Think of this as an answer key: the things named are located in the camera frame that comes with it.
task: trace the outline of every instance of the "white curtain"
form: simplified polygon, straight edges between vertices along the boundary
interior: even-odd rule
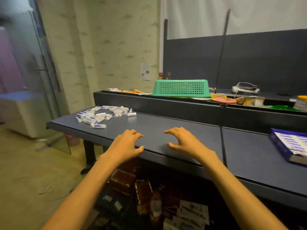
[[[168,39],[307,28],[307,0],[161,0],[160,72],[163,71],[164,19]]]

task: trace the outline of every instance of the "cable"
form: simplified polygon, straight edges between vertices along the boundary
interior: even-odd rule
[[[134,189],[132,190],[131,198],[130,198],[129,204],[128,204],[128,206],[126,207],[126,210],[124,211],[124,213],[122,214],[122,216],[121,216],[121,218],[120,218],[120,220],[119,220],[119,230],[121,230],[121,228],[122,228],[122,219],[123,219],[124,215],[126,214],[126,212],[128,211],[128,209],[129,209],[129,207],[130,207],[130,205],[131,205],[131,203],[132,203],[133,194],[134,194]]]

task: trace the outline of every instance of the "right hand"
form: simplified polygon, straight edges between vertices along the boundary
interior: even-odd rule
[[[197,161],[207,156],[216,156],[216,153],[204,146],[191,132],[183,127],[174,127],[164,131],[165,134],[171,134],[178,139],[178,144],[167,143],[173,149],[181,151]]]

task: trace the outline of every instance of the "yellow lid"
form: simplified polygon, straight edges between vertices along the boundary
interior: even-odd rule
[[[306,99],[307,100],[307,96],[304,96],[304,95],[298,96],[298,98]]]

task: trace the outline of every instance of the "forearm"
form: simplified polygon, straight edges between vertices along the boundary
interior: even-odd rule
[[[98,195],[118,163],[107,152],[100,156],[90,172],[65,199],[42,230],[82,229]]]
[[[219,160],[216,154],[200,162],[211,175],[241,229],[287,229]]]

